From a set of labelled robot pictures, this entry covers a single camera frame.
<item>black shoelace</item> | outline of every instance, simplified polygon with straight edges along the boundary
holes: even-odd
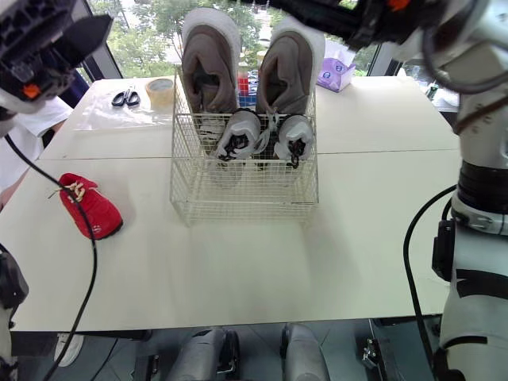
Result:
[[[236,159],[236,157],[232,157],[231,153],[235,151],[235,149],[242,149],[248,146],[248,138],[247,135],[240,135],[240,136],[232,136],[231,139],[229,139],[228,144],[224,147],[224,150],[226,151],[225,155],[219,155],[219,160],[222,161],[230,161],[233,159]]]
[[[303,155],[306,144],[302,141],[302,139],[298,139],[290,141],[287,146],[291,152],[291,163],[288,163],[287,165],[296,169],[300,164],[300,156]]]

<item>tape roll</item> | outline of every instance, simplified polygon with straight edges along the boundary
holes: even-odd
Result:
[[[174,83],[170,79],[160,78],[147,83],[146,92],[153,109],[167,109],[173,106],[175,98]]]

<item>plastic bag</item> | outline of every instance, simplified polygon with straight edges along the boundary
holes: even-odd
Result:
[[[76,124],[77,130],[131,129],[154,126],[171,126],[172,105],[165,110],[152,110],[150,97],[145,86],[153,79],[108,79],[97,81],[89,90],[83,118]],[[115,107],[111,104],[114,96],[131,88],[140,96],[138,106]]]

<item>white sleeve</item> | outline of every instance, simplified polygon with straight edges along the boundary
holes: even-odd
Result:
[[[44,107],[34,114],[18,114],[14,117],[17,125],[21,125],[36,137],[42,137],[54,125],[66,120],[72,108],[60,98],[46,101]]]

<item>shoe insole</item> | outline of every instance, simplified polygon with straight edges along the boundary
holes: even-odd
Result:
[[[275,61],[268,76],[267,102],[272,105],[273,102],[287,89],[287,83],[278,76],[279,62]]]
[[[218,75],[208,74],[201,63],[198,63],[196,70],[192,75],[193,84],[194,84],[194,92],[200,93],[203,85],[211,85],[211,86],[219,86],[220,80]]]

